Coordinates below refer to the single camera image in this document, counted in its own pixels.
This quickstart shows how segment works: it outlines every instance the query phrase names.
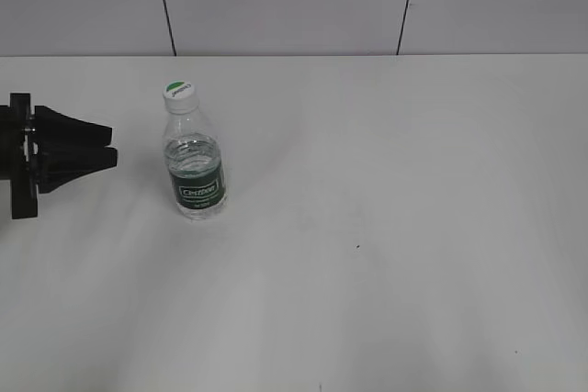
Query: table surface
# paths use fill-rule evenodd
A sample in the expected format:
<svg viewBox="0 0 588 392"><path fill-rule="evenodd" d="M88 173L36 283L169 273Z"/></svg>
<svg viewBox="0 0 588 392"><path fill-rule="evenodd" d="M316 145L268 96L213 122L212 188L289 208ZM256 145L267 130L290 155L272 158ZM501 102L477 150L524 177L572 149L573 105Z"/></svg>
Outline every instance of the table surface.
<svg viewBox="0 0 588 392"><path fill-rule="evenodd" d="M161 89L230 196L191 223ZM585 391L588 56L0 59L115 128L116 169L9 220L0 390Z"/></svg>

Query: bottle cap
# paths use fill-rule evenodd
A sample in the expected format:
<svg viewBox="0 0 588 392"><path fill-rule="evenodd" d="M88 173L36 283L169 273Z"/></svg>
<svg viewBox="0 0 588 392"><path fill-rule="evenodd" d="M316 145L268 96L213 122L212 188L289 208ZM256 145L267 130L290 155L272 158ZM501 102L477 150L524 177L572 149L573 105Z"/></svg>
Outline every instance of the bottle cap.
<svg viewBox="0 0 588 392"><path fill-rule="evenodd" d="M189 82L173 82L164 89L165 108L171 114L186 114L198 107L196 88Z"/></svg>

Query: green label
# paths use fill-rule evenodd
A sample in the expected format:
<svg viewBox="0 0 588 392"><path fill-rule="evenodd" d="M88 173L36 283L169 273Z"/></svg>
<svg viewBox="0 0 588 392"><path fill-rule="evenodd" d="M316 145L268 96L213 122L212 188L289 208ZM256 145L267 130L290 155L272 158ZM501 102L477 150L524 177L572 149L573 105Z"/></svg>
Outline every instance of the green label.
<svg viewBox="0 0 588 392"><path fill-rule="evenodd" d="M167 86L167 88L165 89L165 92L169 92L172 89L176 89L177 87L180 87L182 84L184 84L184 82L171 83L169 86Z"/></svg>
<svg viewBox="0 0 588 392"><path fill-rule="evenodd" d="M209 174L198 178L183 178L170 174L174 186L175 199L186 208L201 210L216 206L225 193L222 164Z"/></svg>

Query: water bottle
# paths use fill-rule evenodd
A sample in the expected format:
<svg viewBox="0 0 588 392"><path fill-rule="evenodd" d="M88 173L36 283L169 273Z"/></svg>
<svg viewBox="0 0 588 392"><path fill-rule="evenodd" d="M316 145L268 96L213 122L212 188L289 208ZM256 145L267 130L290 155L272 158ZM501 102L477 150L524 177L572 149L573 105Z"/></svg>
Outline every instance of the water bottle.
<svg viewBox="0 0 588 392"><path fill-rule="evenodd" d="M164 157L175 201L187 218L210 218L222 210L227 197L221 149L209 120L198 108L192 83L169 84L164 101L169 112Z"/></svg>

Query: tile grout line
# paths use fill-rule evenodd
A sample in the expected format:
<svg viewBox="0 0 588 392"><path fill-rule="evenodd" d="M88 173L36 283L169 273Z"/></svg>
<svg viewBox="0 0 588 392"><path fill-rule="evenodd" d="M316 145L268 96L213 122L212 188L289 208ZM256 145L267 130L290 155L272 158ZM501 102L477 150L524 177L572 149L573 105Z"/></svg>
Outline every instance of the tile grout line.
<svg viewBox="0 0 588 392"><path fill-rule="evenodd" d="M167 32L169 32L169 39L172 42L172 51L174 52L174 56L177 55L175 51L175 41L174 41L174 33L172 32L172 24L169 20L169 11L167 10L167 1L162 0L164 2L164 12L165 12L165 20L167 21Z"/></svg>
<svg viewBox="0 0 588 392"><path fill-rule="evenodd" d="M411 5L411 0L406 0L404 6L404 15L402 16L401 35L398 37L398 47L396 48L396 55L401 53L402 38L404 37L404 25L406 25L406 16L408 15L408 8Z"/></svg>

